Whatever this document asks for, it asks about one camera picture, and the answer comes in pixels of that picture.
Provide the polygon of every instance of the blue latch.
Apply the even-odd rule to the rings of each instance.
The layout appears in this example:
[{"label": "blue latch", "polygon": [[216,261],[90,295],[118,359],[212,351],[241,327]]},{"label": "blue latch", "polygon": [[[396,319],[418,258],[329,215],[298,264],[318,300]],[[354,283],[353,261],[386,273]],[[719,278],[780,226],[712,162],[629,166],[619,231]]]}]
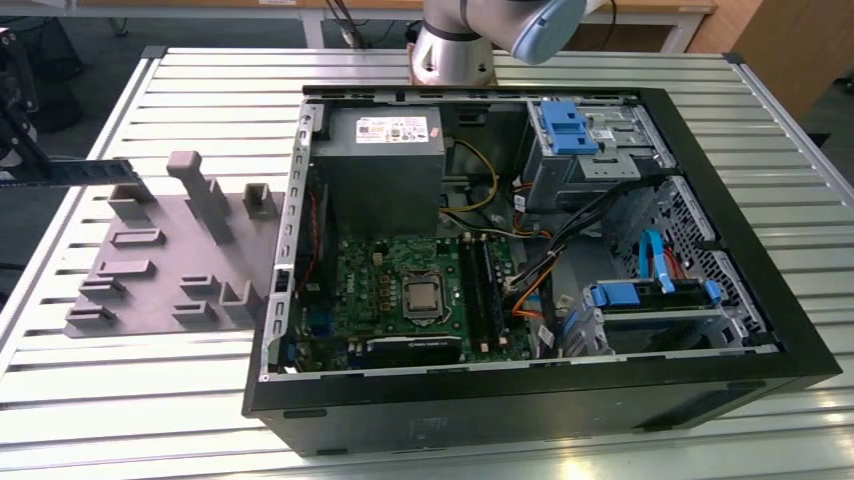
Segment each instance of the blue latch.
[{"label": "blue latch", "polygon": [[664,261],[664,242],[661,234],[656,230],[644,230],[640,235],[640,245],[637,247],[637,276],[640,278],[651,278],[649,261],[647,257],[647,248],[652,246],[652,267],[655,268],[655,278],[661,283],[664,293],[672,293],[676,288],[669,281],[667,273],[667,262]]},{"label": "blue latch", "polygon": [[587,119],[577,112],[575,103],[544,101],[540,103],[540,110],[555,154],[595,155],[599,144],[587,134]]},{"label": "blue latch", "polygon": [[705,280],[705,292],[708,293],[708,298],[711,299],[711,304],[716,305],[720,303],[720,287],[717,286],[717,282],[713,280]]},{"label": "blue latch", "polygon": [[589,289],[596,307],[640,305],[640,297],[631,283],[600,283]]}]

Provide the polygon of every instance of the sticker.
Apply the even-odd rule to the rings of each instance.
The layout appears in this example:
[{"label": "sticker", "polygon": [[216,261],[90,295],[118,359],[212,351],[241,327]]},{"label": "sticker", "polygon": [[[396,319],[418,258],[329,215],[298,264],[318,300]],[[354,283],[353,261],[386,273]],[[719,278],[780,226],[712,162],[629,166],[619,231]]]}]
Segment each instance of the sticker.
[{"label": "sticker", "polygon": [[555,334],[551,333],[551,331],[545,328],[545,325],[539,326],[536,336],[545,343],[545,345],[548,345],[548,348],[551,348],[551,345],[555,343]]},{"label": "sticker", "polygon": [[521,195],[512,196],[512,205],[517,212],[524,213],[524,197]]},{"label": "sticker", "polygon": [[421,143],[428,141],[426,117],[361,117],[356,121],[356,143]]},{"label": "sticker", "polygon": [[593,140],[615,140],[613,133],[607,128],[593,128],[589,130],[589,136]]}]

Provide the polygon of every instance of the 3d printed holder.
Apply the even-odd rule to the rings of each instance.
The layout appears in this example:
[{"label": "3d printed holder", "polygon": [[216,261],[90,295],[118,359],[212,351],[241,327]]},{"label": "3d printed holder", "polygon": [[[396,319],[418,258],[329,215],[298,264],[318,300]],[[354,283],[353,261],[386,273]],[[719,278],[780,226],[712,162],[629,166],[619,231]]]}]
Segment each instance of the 3d printed holder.
[{"label": "3d printed holder", "polygon": [[197,152],[166,164],[186,195],[120,185],[106,239],[65,320],[69,337],[249,329],[262,319],[284,194],[222,194]]}]

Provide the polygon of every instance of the open computer tower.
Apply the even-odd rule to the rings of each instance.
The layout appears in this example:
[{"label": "open computer tower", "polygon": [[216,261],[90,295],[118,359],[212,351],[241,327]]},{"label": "open computer tower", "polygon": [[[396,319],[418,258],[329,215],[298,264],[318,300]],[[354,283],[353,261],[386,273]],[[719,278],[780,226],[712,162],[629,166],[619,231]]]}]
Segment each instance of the open computer tower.
[{"label": "open computer tower", "polygon": [[664,91],[304,91],[244,414],[300,455],[689,428],[839,373]]}]

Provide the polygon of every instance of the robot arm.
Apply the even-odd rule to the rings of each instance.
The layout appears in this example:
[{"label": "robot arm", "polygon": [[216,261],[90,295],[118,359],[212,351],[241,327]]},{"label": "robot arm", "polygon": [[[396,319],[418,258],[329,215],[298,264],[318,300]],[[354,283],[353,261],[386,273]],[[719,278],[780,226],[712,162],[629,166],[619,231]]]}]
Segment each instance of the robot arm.
[{"label": "robot arm", "polygon": [[492,79],[492,44],[539,64],[563,48],[604,0],[425,0],[412,72],[426,85],[481,85]]}]

